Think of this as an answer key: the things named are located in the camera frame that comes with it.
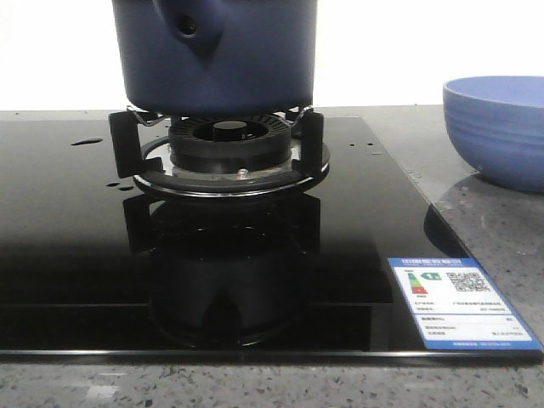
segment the black glass stovetop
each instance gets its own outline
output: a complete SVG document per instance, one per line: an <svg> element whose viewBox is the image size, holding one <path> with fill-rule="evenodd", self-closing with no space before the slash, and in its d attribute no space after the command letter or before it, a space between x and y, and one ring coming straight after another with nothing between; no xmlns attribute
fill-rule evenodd
<svg viewBox="0 0 544 408"><path fill-rule="evenodd" d="M541 359L425 349L387 259L470 255L359 118L326 119L313 189L219 204L119 180L106 117L0 132L3 360Z"/></svg>

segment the blue bowl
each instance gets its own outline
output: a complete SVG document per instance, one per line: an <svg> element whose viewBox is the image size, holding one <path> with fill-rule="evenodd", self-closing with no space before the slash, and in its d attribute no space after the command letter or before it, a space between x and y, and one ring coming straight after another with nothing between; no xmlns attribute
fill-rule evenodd
<svg viewBox="0 0 544 408"><path fill-rule="evenodd" d="M544 191L544 76L477 76L444 85L445 124L490 181Z"/></svg>

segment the white wall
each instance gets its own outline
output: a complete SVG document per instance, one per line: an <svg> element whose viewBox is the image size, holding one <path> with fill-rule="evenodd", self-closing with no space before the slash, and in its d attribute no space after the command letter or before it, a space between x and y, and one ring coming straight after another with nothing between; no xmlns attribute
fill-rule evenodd
<svg viewBox="0 0 544 408"><path fill-rule="evenodd" d="M448 79L544 75L542 3L320 0L314 102L438 104ZM0 110L126 103L110 0L0 0Z"/></svg>

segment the gray countertop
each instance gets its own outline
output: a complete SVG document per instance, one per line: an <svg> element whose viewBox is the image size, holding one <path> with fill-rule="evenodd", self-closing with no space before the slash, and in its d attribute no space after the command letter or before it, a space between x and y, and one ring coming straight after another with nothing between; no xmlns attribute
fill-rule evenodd
<svg viewBox="0 0 544 408"><path fill-rule="evenodd" d="M451 147L441 106L320 111L368 123L543 339L544 195L505 190L477 177ZM0 112L0 120L105 114ZM543 407L544 366L3 364L0 406Z"/></svg>

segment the blue pot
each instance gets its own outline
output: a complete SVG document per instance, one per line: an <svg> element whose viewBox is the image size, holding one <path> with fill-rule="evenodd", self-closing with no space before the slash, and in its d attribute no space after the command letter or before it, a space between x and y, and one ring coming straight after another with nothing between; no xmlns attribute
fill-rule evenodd
<svg viewBox="0 0 544 408"><path fill-rule="evenodd" d="M468 164L505 187L544 191L544 77L450 81L444 111L451 143Z"/></svg>
<svg viewBox="0 0 544 408"><path fill-rule="evenodd" d="M317 0L113 0L128 99L176 116L311 102Z"/></svg>

